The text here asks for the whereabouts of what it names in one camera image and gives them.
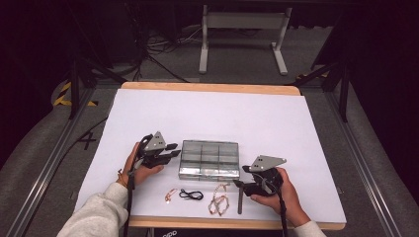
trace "white metal stand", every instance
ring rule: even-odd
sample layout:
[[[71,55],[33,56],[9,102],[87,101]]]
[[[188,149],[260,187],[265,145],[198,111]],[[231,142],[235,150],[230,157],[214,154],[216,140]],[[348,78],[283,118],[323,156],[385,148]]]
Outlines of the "white metal stand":
[[[277,59],[281,75],[287,75],[288,71],[281,54],[281,45],[286,34],[292,8],[285,13],[228,13],[209,12],[207,5],[203,11],[203,47],[201,49],[200,73],[207,73],[209,57],[208,28],[229,29],[271,29],[279,30],[280,34],[276,42],[272,42],[272,49]]]

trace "person's right arm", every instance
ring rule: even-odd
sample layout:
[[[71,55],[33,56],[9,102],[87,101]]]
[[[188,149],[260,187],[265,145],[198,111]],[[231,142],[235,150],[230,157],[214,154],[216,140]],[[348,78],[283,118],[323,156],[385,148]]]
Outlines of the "person's right arm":
[[[278,167],[277,170],[284,180],[284,183],[281,186],[281,192],[287,206],[287,220],[295,227],[294,231],[296,235],[298,237],[324,237],[325,235],[318,227],[317,223],[312,221],[302,209],[299,203],[298,194],[290,181],[287,171]],[[250,198],[271,207],[277,214],[281,213],[280,198],[278,196],[262,197],[253,195]]]

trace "gray carpet floor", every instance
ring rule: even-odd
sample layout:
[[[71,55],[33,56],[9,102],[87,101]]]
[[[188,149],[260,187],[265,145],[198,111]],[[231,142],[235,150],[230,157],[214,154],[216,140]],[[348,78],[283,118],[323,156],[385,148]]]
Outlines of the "gray carpet floor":
[[[201,44],[191,40],[171,52],[153,55],[167,68],[191,81],[224,84],[281,85],[294,81],[295,76],[308,73],[310,66],[331,29],[290,29],[287,31],[282,53],[289,75],[281,76],[270,42],[276,33],[261,31],[254,36],[244,36],[235,31],[211,32],[209,40],[209,64],[205,75],[198,73]],[[140,80],[177,81],[164,69],[150,61],[141,65]],[[133,74],[126,79],[132,80]],[[63,83],[51,95],[55,100]],[[394,219],[399,233],[386,233],[377,214],[377,207],[366,189],[366,183],[357,168],[342,128],[341,121],[333,112],[328,97],[317,87],[321,80],[314,80],[301,87],[320,138],[327,162],[336,186],[341,190],[348,223],[341,231],[326,231],[327,236],[419,236],[419,208],[397,174],[368,122],[355,93],[350,90],[347,126],[381,190],[386,207]],[[105,118],[109,112],[118,85],[102,80],[95,89],[91,101],[96,107],[86,107],[69,137],[66,147]],[[339,90],[331,96],[337,98]],[[20,142],[0,171],[0,236],[6,236],[19,213],[33,183],[42,171],[56,140],[60,137],[70,108],[55,106]],[[95,142],[78,142],[72,147],[56,171],[46,195],[28,228],[26,236],[55,236],[71,215],[77,194],[93,159],[105,123],[92,130]],[[131,228],[129,236],[145,236],[145,229]]]

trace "table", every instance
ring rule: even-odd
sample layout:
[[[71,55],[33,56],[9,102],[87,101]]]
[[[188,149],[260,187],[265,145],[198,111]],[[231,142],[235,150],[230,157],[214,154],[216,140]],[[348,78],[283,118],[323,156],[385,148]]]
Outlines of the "table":
[[[235,103],[246,107],[235,107]],[[173,110],[180,108],[193,109],[195,113],[173,113]],[[148,117],[127,116],[134,112],[138,112],[137,115],[147,113]],[[255,123],[254,116],[249,114],[247,118],[242,115],[249,112],[264,118],[264,122]],[[209,117],[217,122],[204,124],[203,121],[197,121]],[[116,95],[100,145],[79,193],[76,209],[88,196],[102,192],[109,183],[114,182],[116,172],[125,162],[132,145],[146,135],[147,130],[154,132],[159,128],[167,143],[182,144],[183,139],[236,141],[239,144],[240,166],[253,162],[262,153],[287,157],[288,163],[283,167],[289,171],[305,211],[323,229],[344,228],[345,214],[305,98],[297,88],[281,86],[123,84]],[[271,139],[275,139],[275,142],[267,142]],[[217,183],[179,180],[179,160],[173,158],[163,172],[135,189],[130,226],[281,228],[279,217],[271,209],[248,197],[243,202],[243,213],[238,215],[238,189],[233,185],[227,189],[230,209],[223,217],[211,216],[207,207]],[[240,180],[248,180],[248,174],[243,173]],[[200,200],[202,202],[181,202],[178,197],[166,204],[164,196],[173,188],[200,189],[205,198]]]

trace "yellow and black tape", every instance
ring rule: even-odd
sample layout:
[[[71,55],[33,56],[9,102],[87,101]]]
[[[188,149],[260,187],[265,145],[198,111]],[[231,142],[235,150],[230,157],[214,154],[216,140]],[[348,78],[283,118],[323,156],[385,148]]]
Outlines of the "yellow and black tape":
[[[53,103],[55,106],[71,106],[71,101],[65,101],[64,97],[67,93],[68,89],[71,88],[71,81],[67,80],[65,85],[62,87],[61,91],[58,94],[58,97],[56,98],[55,102]],[[90,101],[87,106],[98,106],[98,101]]]

